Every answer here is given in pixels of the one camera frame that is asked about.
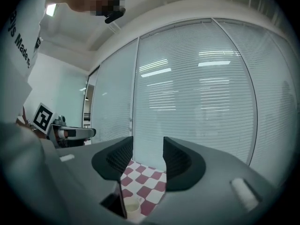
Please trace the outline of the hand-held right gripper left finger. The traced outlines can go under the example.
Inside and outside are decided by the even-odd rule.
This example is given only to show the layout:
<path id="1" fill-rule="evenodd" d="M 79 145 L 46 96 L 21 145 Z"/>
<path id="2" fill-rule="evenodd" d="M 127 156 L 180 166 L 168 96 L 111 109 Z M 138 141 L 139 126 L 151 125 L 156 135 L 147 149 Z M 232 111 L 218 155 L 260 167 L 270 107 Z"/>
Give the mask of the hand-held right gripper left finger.
<path id="1" fill-rule="evenodd" d="M 25 127 L 0 123 L 0 174 L 24 206 L 10 211 L 10 223 L 130 225 L 120 178 L 132 151 L 132 137 L 57 149 Z"/>

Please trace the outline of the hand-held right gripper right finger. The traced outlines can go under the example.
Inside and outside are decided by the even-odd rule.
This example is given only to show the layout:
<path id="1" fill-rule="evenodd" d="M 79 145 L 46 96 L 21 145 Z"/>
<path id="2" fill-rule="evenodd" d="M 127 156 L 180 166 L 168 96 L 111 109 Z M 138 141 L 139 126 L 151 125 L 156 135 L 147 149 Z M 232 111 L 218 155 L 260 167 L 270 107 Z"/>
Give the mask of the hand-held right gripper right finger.
<path id="1" fill-rule="evenodd" d="M 235 156 L 164 137 L 166 189 L 141 225 L 255 225 L 278 190 Z"/>

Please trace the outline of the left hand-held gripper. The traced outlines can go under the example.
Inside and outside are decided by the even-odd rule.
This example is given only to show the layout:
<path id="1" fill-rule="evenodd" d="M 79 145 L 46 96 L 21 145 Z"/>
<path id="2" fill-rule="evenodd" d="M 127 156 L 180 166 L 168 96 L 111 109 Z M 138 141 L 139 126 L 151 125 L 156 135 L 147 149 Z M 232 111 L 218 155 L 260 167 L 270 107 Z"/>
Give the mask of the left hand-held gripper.
<path id="1" fill-rule="evenodd" d="M 69 128 L 67 132 L 61 130 L 66 126 L 64 116 L 53 112 L 45 104 L 40 103 L 31 123 L 32 131 L 38 131 L 43 139 L 52 141 L 55 147 L 67 147 L 68 139 L 89 139 L 96 135 L 93 128 Z"/>

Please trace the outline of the person's left hand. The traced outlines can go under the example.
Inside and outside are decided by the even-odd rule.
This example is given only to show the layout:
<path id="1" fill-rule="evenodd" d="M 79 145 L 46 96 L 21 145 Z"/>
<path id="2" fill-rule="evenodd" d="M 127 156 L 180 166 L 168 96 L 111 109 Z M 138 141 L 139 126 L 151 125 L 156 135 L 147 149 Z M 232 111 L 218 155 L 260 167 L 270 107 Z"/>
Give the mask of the person's left hand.
<path id="1" fill-rule="evenodd" d="M 16 119 L 16 124 L 22 127 L 26 127 L 35 133 L 38 132 L 38 129 L 34 125 L 31 125 L 30 122 L 27 120 L 24 107 L 22 107 L 22 112 L 18 115 Z"/>

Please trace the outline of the red white checkered tablecloth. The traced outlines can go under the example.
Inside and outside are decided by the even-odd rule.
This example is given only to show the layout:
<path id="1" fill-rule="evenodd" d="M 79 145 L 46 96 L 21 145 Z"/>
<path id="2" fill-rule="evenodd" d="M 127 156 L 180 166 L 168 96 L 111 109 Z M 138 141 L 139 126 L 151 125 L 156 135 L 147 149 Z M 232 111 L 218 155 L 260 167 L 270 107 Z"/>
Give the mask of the red white checkered tablecloth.
<path id="1" fill-rule="evenodd" d="M 141 204 L 141 215 L 133 223 L 145 219 L 161 202 L 165 194 L 166 173 L 130 160 L 121 176 L 123 198 L 135 197 Z"/>

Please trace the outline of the person in white shirt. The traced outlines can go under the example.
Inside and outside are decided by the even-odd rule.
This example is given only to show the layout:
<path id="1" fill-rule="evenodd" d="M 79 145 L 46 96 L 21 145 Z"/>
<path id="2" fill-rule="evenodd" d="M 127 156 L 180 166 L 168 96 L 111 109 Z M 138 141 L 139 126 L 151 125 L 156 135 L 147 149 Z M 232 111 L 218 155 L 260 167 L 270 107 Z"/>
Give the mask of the person in white shirt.
<path id="1" fill-rule="evenodd" d="M 0 123 L 14 123 L 31 93 L 28 77 L 47 6 L 66 0 L 20 0 L 0 31 Z"/>

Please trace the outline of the ceiling light panel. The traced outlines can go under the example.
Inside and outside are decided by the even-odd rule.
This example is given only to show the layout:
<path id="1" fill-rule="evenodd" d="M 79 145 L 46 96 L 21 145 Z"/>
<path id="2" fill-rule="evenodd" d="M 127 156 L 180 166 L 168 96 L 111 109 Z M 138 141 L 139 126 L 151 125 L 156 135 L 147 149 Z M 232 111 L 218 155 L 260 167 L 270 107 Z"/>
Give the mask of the ceiling light panel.
<path id="1" fill-rule="evenodd" d="M 46 8 L 46 15 L 50 16 L 50 17 L 53 17 L 55 12 L 56 12 L 56 9 L 57 9 L 57 6 L 58 4 L 50 4 L 47 6 Z"/>

